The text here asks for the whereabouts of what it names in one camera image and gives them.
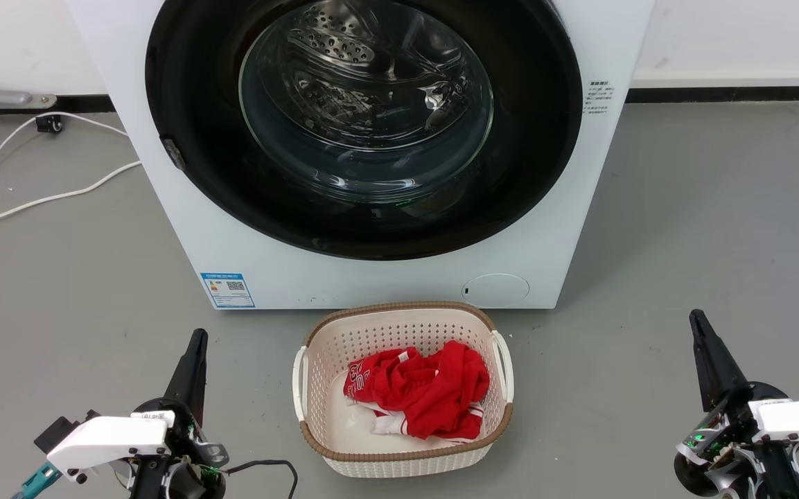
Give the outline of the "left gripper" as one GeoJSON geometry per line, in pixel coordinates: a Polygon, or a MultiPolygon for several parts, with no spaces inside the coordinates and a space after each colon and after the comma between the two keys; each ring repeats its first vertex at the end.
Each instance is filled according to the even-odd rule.
{"type": "Polygon", "coordinates": [[[164,398],[147,401],[132,416],[161,416],[167,428],[164,442],[129,459],[130,498],[222,498],[226,480],[219,468],[230,460],[222,444],[202,433],[208,373],[205,329],[194,329],[178,360],[164,398]]]}

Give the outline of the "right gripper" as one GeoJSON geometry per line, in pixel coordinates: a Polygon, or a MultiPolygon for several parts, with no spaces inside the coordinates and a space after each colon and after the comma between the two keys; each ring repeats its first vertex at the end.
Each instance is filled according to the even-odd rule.
{"type": "Polygon", "coordinates": [[[751,383],[701,309],[690,312],[693,352],[706,416],[677,446],[674,473],[687,492],[715,498],[799,498],[799,442],[758,437],[752,403],[788,402],[751,383]]]}

